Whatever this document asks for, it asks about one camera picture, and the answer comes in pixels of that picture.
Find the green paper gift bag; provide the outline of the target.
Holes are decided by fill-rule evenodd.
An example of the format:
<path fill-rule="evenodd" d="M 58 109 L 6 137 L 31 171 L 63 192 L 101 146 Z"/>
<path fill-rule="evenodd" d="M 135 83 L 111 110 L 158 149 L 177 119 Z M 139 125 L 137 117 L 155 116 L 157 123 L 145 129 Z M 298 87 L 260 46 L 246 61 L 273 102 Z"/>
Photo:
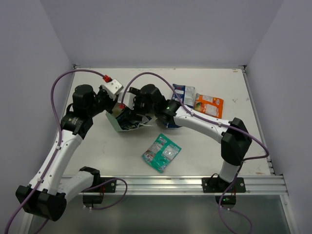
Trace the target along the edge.
<path fill-rule="evenodd" d="M 106 117 L 108 118 L 108 120 L 109 120 L 109 122 L 110 122 L 110 124 L 112 125 L 112 127 L 114 128 L 114 130 L 116 131 L 116 132 L 127 132 L 127 131 L 123 131 L 121 128 L 120 128 L 120 126 L 119 126 L 119 124 L 118 124 L 118 122 L 117 122 L 117 120 L 116 120 L 116 117 L 123 111 L 124 109 L 120 109 L 119 107 L 117 107 L 117 108 L 115 108 L 114 110 L 113 110 L 113 112 L 112 113 L 106 113 Z M 151 118 L 152 118 L 152 120 L 150 121 L 150 122 L 148 122 L 147 124 L 144 124 L 143 126 L 141 126 L 141 127 L 139 127 L 139 128 L 144 128 L 144 127 L 154 127 L 156 124 L 155 124 L 155 121 L 156 121 L 156 117 L 155 116 L 153 116 L 153 115 L 150 115 L 150 114 L 146 114 L 145 116 L 150 116 Z"/>

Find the dark blue snack packet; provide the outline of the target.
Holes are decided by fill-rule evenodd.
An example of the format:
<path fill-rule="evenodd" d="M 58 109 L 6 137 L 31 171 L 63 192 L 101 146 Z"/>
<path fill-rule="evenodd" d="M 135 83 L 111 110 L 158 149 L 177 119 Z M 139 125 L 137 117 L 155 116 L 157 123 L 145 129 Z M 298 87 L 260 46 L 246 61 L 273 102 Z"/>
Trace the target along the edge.
<path fill-rule="evenodd" d="M 136 114 L 131 109 L 124 109 L 116 120 L 123 131 L 137 129 L 152 120 L 150 116 Z"/>

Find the blue white snack packet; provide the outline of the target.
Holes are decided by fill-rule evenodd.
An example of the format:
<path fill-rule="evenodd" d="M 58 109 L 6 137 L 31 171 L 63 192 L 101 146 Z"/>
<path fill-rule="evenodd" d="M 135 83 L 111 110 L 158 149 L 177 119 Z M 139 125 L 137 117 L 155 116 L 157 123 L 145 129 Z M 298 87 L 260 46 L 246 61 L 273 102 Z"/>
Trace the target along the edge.
<path fill-rule="evenodd" d="M 190 108 L 194 107 L 195 87 L 173 84 L 173 88 L 184 105 L 187 105 Z"/>
<path fill-rule="evenodd" d="M 172 124 L 172 123 L 168 122 L 165 119 L 157 118 L 156 120 L 157 120 L 157 123 L 158 123 L 159 126 L 165 127 L 167 129 L 177 129 L 177 128 L 180 128 L 180 126 L 178 126 L 176 124 Z"/>

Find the green snack packet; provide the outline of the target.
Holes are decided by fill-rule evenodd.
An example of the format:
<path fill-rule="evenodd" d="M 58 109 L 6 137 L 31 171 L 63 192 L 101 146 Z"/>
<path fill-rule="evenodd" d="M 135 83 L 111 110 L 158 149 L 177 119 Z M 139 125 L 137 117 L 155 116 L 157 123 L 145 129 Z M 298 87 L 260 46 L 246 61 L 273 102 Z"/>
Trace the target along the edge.
<path fill-rule="evenodd" d="M 142 158 L 153 169 L 163 173 L 180 151 L 180 146 L 164 134 L 159 134 L 153 144 L 142 154 Z"/>

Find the orange snack packet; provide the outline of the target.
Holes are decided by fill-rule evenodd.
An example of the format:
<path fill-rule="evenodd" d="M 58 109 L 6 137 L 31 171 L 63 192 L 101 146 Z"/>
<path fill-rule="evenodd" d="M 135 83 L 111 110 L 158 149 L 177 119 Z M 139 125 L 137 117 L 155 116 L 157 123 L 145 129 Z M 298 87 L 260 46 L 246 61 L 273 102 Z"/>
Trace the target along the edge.
<path fill-rule="evenodd" d="M 215 118 L 222 118 L 224 100 L 196 93 L 194 109 Z"/>

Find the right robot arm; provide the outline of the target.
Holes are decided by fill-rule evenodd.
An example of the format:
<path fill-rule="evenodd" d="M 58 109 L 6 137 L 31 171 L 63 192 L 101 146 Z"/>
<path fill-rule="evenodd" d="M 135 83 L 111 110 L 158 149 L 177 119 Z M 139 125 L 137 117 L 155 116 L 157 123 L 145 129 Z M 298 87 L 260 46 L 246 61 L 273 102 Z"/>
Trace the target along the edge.
<path fill-rule="evenodd" d="M 151 114 L 163 123 L 186 127 L 204 134 L 221 145 L 223 164 L 217 179 L 218 188 L 229 191 L 252 139 L 243 121 L 217 119 L 182 105 L 178 99 L 166 99 L 153 84 L 141 89 L 131 87 L 121 95 L 122 103 L 136 115 Z"/>

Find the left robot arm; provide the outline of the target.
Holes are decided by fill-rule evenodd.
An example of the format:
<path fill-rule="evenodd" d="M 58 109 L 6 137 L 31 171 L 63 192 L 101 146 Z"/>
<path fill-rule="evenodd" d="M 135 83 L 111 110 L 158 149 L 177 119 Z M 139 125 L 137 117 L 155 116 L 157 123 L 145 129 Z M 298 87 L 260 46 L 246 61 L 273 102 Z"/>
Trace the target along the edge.
<path fill-rule="evenodd" d="M 60 181 L 72 155 L 92 127 L 93 117 L 103 111 L 110 113 L 119 92 L 115 86 L 110 90 L 101 85 L 97 93 L 87 84 L 75 88 L 73 101 L 60 121 L 61 132 L 49 155 L 29 184 L 16 190 L 25 212 L 57 221 L 69 201 L 80 192 L 86 189 L 94 192 L 101 187 L 100 171 L 86 166 L 65 184 Z"/>

